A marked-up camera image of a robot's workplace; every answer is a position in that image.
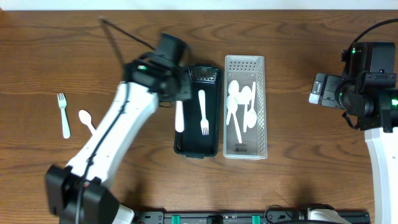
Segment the white plastic spoon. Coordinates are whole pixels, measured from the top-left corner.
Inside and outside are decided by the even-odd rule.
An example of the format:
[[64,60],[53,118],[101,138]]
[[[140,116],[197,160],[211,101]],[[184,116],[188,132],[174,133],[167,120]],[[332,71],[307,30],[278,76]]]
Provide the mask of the white plastic spoon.
[[248,104],[251,100],[251,89],[248,86],[244,86],[241,92],[241,99],[244,102],[244,116],[243,116],[243,132],[247,131],[246,114],[248,112]]
[[254,109],[255,97],[256,97],[256,82],[253,82],[251,90],[251,108],[248,111],[246,118],[248,128],[253,128],[257,122],[257,114]]
[[[239,83],[236,80],[231,81],[231,83],[228,85],[228,93],[232,97],[236,97],[239,93]],[[227,117],[226,117],[226,124],[229,125],[229,121],[231,118],[231,112],[229,108],[227,108]]]
[[95,127],[92,124],[92,117],[86,110],[80,110],[78,113],[80,121],[85,124],[90,130],[91,134],[94,135],[96,132]]
[[239,123],[238,123],[238,119],[236,116],[236,112],[238,110],[238,103],[236,101],[236,98],[232,95],[229,95],[227,97],[227,108],[228,111],[233,115],[233,119],[234,119],[234,126],[236,129],[236,135],[238,138],[238,142],[241,144],[242,143],[242,137],[241,137],[241,132],[240,132],[240,128],[239,128]]

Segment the black perforated plastic basket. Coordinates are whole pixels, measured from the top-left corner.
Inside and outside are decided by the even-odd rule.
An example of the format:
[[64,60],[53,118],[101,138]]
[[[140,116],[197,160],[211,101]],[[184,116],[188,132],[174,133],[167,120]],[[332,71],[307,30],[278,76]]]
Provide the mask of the black perforated plastic basket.
[[[218,152],[222,97],[222,69],[196,64],[188,67],[192,98],[183,102],[185,129],[175,133],[174,152],[191,158],[214,157]],[[201,132],[201,110],[198,91],[205,91],[206,118],[209,134]]]

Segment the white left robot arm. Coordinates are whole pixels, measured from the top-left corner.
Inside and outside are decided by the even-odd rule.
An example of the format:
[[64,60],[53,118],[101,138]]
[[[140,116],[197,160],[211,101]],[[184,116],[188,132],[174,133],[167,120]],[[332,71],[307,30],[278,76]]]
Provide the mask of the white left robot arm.
[[132,223],[135,212],[111,193],[123,157],[161,101],[185,101],[190,67],[136,59],[123,65],[111,106],[83,148],[64,168],[45,174],[47,201],[60,223]]

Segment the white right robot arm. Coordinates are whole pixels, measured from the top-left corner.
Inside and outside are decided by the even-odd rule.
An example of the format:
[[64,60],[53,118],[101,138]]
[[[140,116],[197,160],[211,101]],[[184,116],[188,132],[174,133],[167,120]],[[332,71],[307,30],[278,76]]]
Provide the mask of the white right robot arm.
[[343,110],[364,131],[373,172],[375,221],[397,223],[397,89],[383,75],[316,75],[309,102]]

